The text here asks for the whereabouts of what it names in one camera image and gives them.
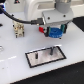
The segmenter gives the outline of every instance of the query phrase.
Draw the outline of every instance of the black cable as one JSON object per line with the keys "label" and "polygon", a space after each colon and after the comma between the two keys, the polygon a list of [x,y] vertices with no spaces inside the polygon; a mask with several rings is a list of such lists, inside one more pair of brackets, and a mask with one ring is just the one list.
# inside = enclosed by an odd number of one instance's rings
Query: black cable
{"label": "black cable", "polygon": [[20,23],[24,23],[24,24],[31,24],[31,25],[44,25],[43,19],[42,18],[38,18],[37,20],[32,20],[32,21],[23,21],[23,20],[19,20],[17,18],[14,18],[12,15],[8,14],[1,6],[0,6],[0,10],[10,19],[16,21],[16,22],[20,22]]}
{"label": "black cable", "polygon": [[31,21],[22,21],[22,20],[19,20],[17,18],[14,18],[12,15],[8,14],[6,11],[4,11],[4,9],[0,6],[0,10],[7,16],[9,17],[10,19],[14,20],[14,21],[17,21],[17,22],[20,22],[20,23],[24,23],[24,24],[32,24]]}

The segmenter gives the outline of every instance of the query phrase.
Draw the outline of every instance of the screw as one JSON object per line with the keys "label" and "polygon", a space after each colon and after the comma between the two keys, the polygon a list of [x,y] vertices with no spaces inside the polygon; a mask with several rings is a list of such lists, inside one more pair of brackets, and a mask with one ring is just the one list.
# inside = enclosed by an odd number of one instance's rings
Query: screw
{"label": "screw", "polygon": [[50,17],[48,17],[48,20],[50,20]]}
{"label": "screw", "polygon": [[1,51],[3,51],[3,47],[2,47],[2,46],[0,46],[0,52],[1,52]]}
{"label": "screw", "polygon": [[63,17],[66,17],[66,15],[63,15]]}
{"label": "screw", "polygon": [[3,24],[0,23],[0,27],[3,26]]}

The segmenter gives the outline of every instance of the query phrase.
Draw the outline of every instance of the metal part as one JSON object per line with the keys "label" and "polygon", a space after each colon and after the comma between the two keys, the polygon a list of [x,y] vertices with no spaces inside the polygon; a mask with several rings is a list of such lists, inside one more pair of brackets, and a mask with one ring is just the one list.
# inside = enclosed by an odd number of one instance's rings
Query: metal part
{"label": "metal part", "polygon": [[44,11],[43,13],[43,21],[44,25],[41,27],[49,27],[49,26],[56,26],[61,24],[66,24],[73,19],[73,11],[70,9],[70,11],[67,14],[62,14],[59,11],[55,10],[49,10]]}
{"label": "metal part", "polygon": [[13,27],[14,27],[16,38],[21,37],[21,36],[23,37],[24,36],[24,25],[16,21],[13,21],[13,23],[14,23]]}
{"label": "metal part", "polygon": [[50,55],[51,48],[33,51],[26,54],[30,68],[47,64],[49,62],[66,59],[59,47],[54,47],[52,56]]}

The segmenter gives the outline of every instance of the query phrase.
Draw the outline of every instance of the wire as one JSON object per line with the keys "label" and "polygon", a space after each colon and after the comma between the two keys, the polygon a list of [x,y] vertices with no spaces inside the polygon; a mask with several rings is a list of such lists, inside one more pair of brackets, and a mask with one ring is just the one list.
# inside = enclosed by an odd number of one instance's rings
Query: wire
{"label": "wire", "polygon": [[23,21],[23,20],[19,20],[17,18],[14,18],[12,15],[8,14],[6,11],[4,11],[4,9],[0,6],[0,10],[10,19],[16,21],[16,22],[20,22],[20,23],[24,23],[24,24],[32,24],[31,21]]}

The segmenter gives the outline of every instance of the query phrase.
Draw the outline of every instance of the white tabletop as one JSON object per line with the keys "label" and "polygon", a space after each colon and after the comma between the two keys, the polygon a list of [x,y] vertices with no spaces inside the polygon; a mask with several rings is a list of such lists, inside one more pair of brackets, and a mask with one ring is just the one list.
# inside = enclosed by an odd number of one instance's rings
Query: white tabletop
{"label": "white tabletop", "polygon": [[[14,13],[15,17],[25,19],[24,13]],[[0,15],[0,84],[8,84],[41,73],[84,61],[84,32],[71,23],[62,39],[46,38],[38,31],[38,26],[25,24],[25,37],[15,38],[12,20]],[[67,59],[30,68],[25,53],[62,44],[61,49]]]}

